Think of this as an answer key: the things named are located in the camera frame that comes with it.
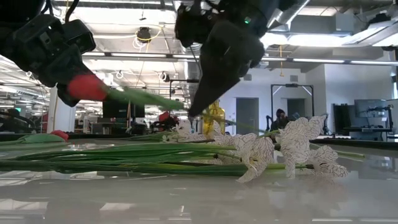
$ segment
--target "pillar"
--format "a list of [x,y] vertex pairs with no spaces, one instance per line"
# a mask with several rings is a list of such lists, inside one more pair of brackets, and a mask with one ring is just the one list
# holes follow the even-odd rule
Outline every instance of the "pillar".
[[47,133],[54,130],[74,132],[76,107],[69,107],[58,97],[57,88],[50,90],[49,120]]

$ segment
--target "computer monitor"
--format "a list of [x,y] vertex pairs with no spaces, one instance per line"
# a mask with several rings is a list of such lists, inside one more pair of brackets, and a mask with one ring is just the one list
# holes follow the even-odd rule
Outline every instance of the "computer monitor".
[[359,118],[385,118],[386,100],[355,100],[355,115]]
[[[102,102],[104,118],[127,118],[128,103],[120,103],[116,100],[106,100]],[[145,118],[145,107],[131,104],[130,117]]]

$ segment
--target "black cable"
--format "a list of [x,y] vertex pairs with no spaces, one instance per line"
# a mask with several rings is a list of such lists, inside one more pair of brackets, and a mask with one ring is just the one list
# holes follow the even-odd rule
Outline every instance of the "black cable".
[[51,5],[51,0],[45,0],[45,6],[44,6],[43,10],[40,13],[41,14],[45,14],[45,12],[47,12],[47,10],[50,10],[50,15],[54,16],[53,8],[52,8],[52,5]]
[[53,8],[52,8],[52,5],[51,5],[51,0],[45,0],[45,5],[49,6],[50,15],[54,16],[54,11],[53,11]]
[[72,13],[74,12],[74,10],[76,9],[78,4],[79,4],[79,0],[73,0],[73,3],[70,6],[70,8],[68,9],[67,14],[65,16],[65,22],[69,22],[69,18],[72,15]]
[[203,75],[203,73],[201,72],[201,66],[200,66],[200,64],[199,64],[199,62],[198,62],[197,56],[196,56],[196,55],[195,55],[195,53],[193,52],[193,50],[192,50],[192,47],[191,47],[191,46],[189,46],[189,49],[191,50],[191,53],[192,53],[192,55],[193,55],[193,58],[195,59],[195,62],[196,62],[196,63],[197,63],[197,65],[198,65],[199,72],[200,72],[200,76],[202,76],[202,75]]

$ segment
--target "door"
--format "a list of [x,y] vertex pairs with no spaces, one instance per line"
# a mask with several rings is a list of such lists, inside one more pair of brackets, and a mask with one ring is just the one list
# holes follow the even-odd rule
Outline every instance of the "door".
[[300,117],[305,116],[305,99],[287,99],[287,114],[291,118],[299,114]]
[[259,98],[236,99],[236,122],[236,134],[258,134]]

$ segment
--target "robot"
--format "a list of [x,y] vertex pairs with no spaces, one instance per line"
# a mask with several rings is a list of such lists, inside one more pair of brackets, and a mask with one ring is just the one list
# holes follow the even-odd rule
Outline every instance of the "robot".
[[[199,115],[208,105],[240,81],[264,56],[260,42],[268,30],[283,23],[283,10],[295,0],[202,0],[177,9],[175,35],[184,47],[202,44],[202,78],[189,109]],[[94,75],[81,55],[95,49],[93,34],[80,20],[69,21],[79,0],[74,0],[62,24],[52,15],[50,0],[0,1],[0,54],[42,84],[57,86],[62,101],[75,106],[79,100],[68,92],[77,75]]]

